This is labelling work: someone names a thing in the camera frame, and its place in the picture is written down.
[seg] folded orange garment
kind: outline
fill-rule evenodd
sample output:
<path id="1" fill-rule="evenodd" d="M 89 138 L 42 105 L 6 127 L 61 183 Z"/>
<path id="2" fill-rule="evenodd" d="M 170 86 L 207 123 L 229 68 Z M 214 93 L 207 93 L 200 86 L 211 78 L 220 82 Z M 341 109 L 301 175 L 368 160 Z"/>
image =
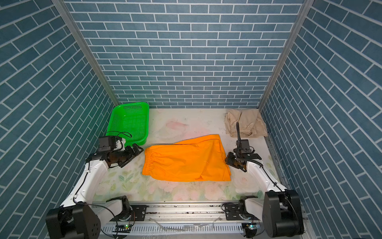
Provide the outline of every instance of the folded orange garment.
<path id="1" fill-rule="evenodd" d="M 145 150 L 143 175 L 173 182 L 230 181 L 219 135 L 207 135 Z"/>

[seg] blue brick wall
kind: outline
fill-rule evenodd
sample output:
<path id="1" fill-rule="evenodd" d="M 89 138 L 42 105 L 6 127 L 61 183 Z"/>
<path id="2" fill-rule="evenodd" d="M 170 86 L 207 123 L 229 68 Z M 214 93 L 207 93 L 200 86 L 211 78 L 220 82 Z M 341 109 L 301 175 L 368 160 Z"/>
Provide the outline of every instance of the blue brick wall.
<path id="1" fill-rule="evenodd" d="M 303 0 L 65 2 L 120 102 L 247 108 Z"/>
<path id="2" fill-rule="evenodd" d="M 381 13 L 316 0 L 263 111 L 318 238 L 382 238 Z"/>
<path id="3" fill-rule="evenodd" d="M 50 0 L 0 1 L 0 238 L 45 238 L 111 109 Z"/>

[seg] green basket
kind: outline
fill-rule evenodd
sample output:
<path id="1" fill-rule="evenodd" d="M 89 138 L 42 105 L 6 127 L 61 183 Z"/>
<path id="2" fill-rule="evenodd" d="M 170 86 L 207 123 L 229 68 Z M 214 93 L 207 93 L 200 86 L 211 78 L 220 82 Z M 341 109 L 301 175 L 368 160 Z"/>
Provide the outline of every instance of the green basket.
<path id="1" fill-rule="evenodd" d="M 118 135 L 126 139 L 126 145 L 144 145 L 149 134 L 149 105 L 144 102 L 118 105 L 112 111 L 107 132 L 106 135 Z M 119 132 L 129 132 L 132 137 Z"/>

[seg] orange shorts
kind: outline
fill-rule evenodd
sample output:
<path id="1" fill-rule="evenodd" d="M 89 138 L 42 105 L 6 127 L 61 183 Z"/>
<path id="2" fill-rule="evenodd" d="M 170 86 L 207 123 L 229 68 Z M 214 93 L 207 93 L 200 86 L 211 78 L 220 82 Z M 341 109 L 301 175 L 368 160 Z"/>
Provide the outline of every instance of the orange shorts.
<path id="1" fill-rule="evenodd" d="M 207 135 L 145 150 L 143 175 L 173 182 L 230 181 L 219 135 Z"/>

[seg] table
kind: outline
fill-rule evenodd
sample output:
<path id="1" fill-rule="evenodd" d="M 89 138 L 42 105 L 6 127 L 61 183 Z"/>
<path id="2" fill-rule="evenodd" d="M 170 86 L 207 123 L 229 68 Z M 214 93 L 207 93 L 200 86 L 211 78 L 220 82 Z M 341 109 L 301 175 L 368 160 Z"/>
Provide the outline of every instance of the table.
<path id="1" fill-rule="evenodd" d="M 226 109 L 150 109 L 149 136 L 146 149 L 152 145 L 172 144 L 185 139 L 219 134 L 226 154 L 235 148 L 236 138 L 225 133 Z M 278 179 L 264 137 L 248 138 L 263 164 Z M 112 168 L 102 178 L 94 201 L 106 201 L 126 195 L 133 201 L 201 202 L 238 200 L 243 195 L 264 198 L 256 179 L 230 166 L 230 182 L 168 182 L 142 175 L 144 152 L 125 167 Z"/>

